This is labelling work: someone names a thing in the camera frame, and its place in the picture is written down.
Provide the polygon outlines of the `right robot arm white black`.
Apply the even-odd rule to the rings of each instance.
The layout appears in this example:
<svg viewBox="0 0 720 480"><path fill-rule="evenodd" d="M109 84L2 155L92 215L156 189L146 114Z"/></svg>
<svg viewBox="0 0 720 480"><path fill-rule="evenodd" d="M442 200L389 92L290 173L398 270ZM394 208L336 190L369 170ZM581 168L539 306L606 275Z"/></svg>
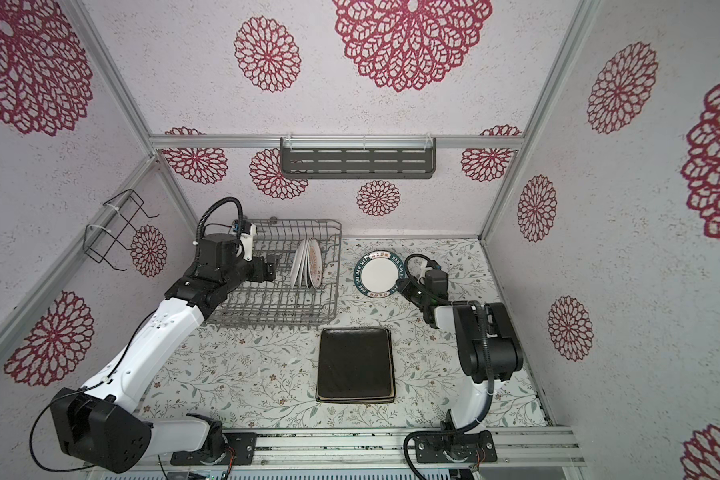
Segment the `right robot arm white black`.
<svg viewBox="0 0 720 480"><path fill-rule="evenodd" d="M456 339L465 381L444 422L446 431L470 432L486 419L501 385L522 369L524 354L506 306L501 302L451 300L448 274L429 270L424 280L396 281L398 292L431 327Z"/></svg>

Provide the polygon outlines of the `floral patterned rectangular plate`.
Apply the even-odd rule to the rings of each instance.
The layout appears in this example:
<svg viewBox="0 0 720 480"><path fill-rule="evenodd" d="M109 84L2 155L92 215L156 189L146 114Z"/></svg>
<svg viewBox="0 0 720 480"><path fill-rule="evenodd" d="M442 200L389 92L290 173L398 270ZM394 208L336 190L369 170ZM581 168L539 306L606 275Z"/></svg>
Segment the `floral patterned rectangular plate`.
<svg viewBox="0 0 720 480"><path fill-rule="evenodd" d="M375 390L319 390L315 395L315 399L318 402L337 404L391 403L395 398L396 393L394 391L382 392Z"/></svg>

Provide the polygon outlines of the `white round plate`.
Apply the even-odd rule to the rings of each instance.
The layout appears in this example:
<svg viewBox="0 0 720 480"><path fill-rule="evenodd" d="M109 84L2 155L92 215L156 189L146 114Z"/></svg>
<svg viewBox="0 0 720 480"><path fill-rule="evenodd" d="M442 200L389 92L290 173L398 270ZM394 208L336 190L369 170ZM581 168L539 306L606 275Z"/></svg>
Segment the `white round plate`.
<svg viewBox="0 0 720 480"><path fill-rule="evenodd" d="M405 277L403 260L389 250L376 250L356 263L352 280L357 290L372 299L389 297L398 291L397 282Z"/></svg>
<svg viewBox="0 0 720 480"><path fill-rule="evenodd" d="M305 239L303 241L303 245L302 245L302 258L301 258L301 265L300 265L299 285L306 289L311 288L311 280L309 277L309 250L310 250L310 240Z"/></svg>
<svg viewBox="0 0 720 480"><path fill-rule="evenodd" d="M323 262L319 242L315 238L308 241L307 263L309 281L315 289L322 287L323 283Z"/></svg>
<svg viewBox="0 0 720 480"><path fill-rule="evenodd" d="M296 288L299 283L299 275L302 268L304 250L305 241L301 240L294 253L293 264L290 272L290 286L292 288Z"/></svg>

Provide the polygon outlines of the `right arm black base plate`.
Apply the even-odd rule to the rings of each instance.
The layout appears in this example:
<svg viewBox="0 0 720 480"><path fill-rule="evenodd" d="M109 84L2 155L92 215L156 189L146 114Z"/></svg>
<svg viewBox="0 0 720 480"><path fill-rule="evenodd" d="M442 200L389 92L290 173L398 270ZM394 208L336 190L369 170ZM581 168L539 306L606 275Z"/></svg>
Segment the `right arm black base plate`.
<svg viewBox="0 0 720 480"><path fill-rule="evenodd" d="M419 434L413 437L416 461L422 464L494 463L498 460L493 437L488 430L478 433L444 435Z"/></svg>

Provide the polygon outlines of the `white square plate black rim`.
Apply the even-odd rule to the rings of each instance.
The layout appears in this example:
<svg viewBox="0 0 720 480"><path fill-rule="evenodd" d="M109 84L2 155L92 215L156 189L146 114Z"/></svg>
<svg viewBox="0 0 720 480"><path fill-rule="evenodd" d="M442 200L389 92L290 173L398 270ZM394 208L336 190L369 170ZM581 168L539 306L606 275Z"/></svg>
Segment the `white square plate black rim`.
<svg viewBox="0 0 720 480"><path fill-rule="evenodd" d="M322 403L377 404L392 403L396 398L393 387L324 386L316 389L315 399Z"/></svg>

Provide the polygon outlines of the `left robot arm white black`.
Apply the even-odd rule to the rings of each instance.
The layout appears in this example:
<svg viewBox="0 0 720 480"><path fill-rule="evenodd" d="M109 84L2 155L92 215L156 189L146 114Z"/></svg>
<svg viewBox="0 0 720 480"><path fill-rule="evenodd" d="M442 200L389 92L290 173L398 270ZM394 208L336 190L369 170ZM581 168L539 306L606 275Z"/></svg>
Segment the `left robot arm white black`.
<svg viewBox="0 0 720 480"><path fill-rule="evenodd" d="M80 388L49 402L60 450L89 465L123 473L146 456L187 452L202 463L223 458L221 423L201 414L146 421L135 410L150 382L229 294L246 282L275 278L275 265L253 253L255 228L201 233L195 258L137 327L127 345Z"/></svg>

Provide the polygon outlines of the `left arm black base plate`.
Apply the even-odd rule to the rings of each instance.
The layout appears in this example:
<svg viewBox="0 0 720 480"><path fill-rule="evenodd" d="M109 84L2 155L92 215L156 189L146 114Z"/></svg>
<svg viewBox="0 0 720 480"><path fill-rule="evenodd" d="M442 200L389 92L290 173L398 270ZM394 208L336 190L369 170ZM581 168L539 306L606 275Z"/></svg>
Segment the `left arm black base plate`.
<svg viewBox="0 0 720 480"><path fill-rule="evenodd" d="M224 432L200 450L180 451L172 454L171 466L222 466L250 465L256 449L258 435L245 432Z"/></svg>

